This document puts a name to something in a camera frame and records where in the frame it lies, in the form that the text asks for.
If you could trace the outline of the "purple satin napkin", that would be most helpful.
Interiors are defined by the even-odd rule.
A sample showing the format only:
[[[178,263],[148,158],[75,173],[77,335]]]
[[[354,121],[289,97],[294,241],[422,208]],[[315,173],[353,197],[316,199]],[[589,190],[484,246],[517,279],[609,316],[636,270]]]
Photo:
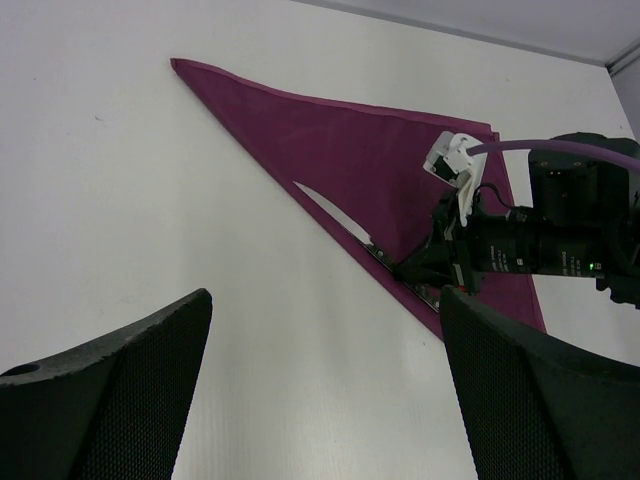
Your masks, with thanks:
[[[393,260],[431,230],[447,186],[423,164],[438,136],[493,142],[491,126],[432,113],[314,98],[277,90],[189,59],[172,68],[227,132],[372,277],[432,333],[438,315],[306,195],[312,189],[366,230]]]

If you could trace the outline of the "table knife black handle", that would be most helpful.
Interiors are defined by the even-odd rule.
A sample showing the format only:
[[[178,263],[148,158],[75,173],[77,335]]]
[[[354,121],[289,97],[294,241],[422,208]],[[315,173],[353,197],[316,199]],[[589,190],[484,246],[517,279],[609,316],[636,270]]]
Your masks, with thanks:
[[[390,258],[373,243],[373,241],[371,240],[371,236],[363,227],[361,227],[357,222],[351,219],[333,202],[325,198],[323,195],[317,193],[312,188],[305,186],[299,182],[295,182],[295,185],[311,200],[313,200],[333,220],[337,221],[342,226],[342,228],[346,230],[352,237],[357,239],[358,242],[369,252],[369,254],[374,257],[381,265],[383,265],[389,272],[393,272],[392,262]],[[439,313],[439,299],[435,295],[433,295],[425,286],[410,284],[406,281],[403,281],[403,284],[408,287],[433,312],[435,312],[436,314]]]

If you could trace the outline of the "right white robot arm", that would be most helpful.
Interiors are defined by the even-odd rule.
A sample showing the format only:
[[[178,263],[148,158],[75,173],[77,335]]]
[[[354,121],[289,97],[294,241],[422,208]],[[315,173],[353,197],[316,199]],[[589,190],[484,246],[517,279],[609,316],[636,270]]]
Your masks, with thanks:
[[[533,204],[486,212],[481,191],[491,152],[525,150]],[[432,230],[392,266],[408,284],[476,294],[485,273],[592,278],[618,304],[639,304],[639,145],[574,133],[551,140],[480,143],[446,132],[425,170],[453,186]]]

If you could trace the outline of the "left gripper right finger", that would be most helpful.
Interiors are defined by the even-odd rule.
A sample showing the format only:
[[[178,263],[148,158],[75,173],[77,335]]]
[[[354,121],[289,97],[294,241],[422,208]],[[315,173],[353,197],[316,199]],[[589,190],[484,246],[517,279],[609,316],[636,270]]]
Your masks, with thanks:
[[[453,287],[440,321],[481,479],[636,479],[639,369],[512,320]]]

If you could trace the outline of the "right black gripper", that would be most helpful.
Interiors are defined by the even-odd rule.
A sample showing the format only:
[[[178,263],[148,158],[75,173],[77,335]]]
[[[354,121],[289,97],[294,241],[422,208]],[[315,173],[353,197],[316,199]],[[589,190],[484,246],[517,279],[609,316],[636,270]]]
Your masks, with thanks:
[[[439,201],[432,219],[430,243],[392,267],[396,280],[430,287],[452,285],[477,294],[487,273],[525,275],[539,269],[541,220],[530,207],[491,215],[478,196],[463,224],[457,196],[449,193]]]

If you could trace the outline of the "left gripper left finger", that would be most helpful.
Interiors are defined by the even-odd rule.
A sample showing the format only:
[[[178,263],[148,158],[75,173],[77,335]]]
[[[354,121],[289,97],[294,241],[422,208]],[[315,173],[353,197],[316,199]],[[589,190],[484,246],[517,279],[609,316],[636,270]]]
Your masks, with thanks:
[[[210,330],[198,289],[1,376],[4,479],[169,479]]]

